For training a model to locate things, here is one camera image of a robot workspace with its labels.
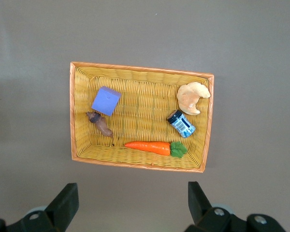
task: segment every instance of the screw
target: screw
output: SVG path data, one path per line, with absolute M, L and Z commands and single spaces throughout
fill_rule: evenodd
M 265 220 L 265 218 L 262 217 L 262 216 L 255 216 L 254 218 L 255 218 L 256 222 L 261 223 L 263 225 L 267 223 L 267 221 Z
M 217 208 L 214 210 L 214 212 L 218 216 L 224 216 L 224 211 L 222 209 Z
M 30 217 L 29 217 L 29 220 L 34 220 L 34 219 L 37 219 L 39 217 L 39 214 L 32 214 Z

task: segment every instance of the jar lid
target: jar lid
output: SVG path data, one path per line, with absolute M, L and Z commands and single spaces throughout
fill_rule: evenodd
M 169 123 L 173 124 L 182 114 L 180 110 L 175 110 L 168 116 L 167 120 Z

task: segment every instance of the croissant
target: croissant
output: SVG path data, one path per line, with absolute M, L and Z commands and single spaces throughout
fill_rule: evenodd
M 196 104 L 200 98 L 209 98 L 211 94 L 205 85 L 199 82 L 191 82 L 183 85 L 177 92 L 179 108 L 188 115 L 198 115 L 200 111 Z

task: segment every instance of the jar label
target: jar label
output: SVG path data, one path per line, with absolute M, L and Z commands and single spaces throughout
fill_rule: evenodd
M 195 131 L 195 127 L 186 119 L 184 115 L 181 115 L 172 126 L 180 133 L 183 138 L 187 138 Z

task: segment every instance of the green leaf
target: green leaf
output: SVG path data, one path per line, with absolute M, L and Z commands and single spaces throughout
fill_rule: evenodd
M 176 158 L 182 158 L 188 152 L 187 148 L 181 142 L 171 143 L 170 149 L 171 156 Z

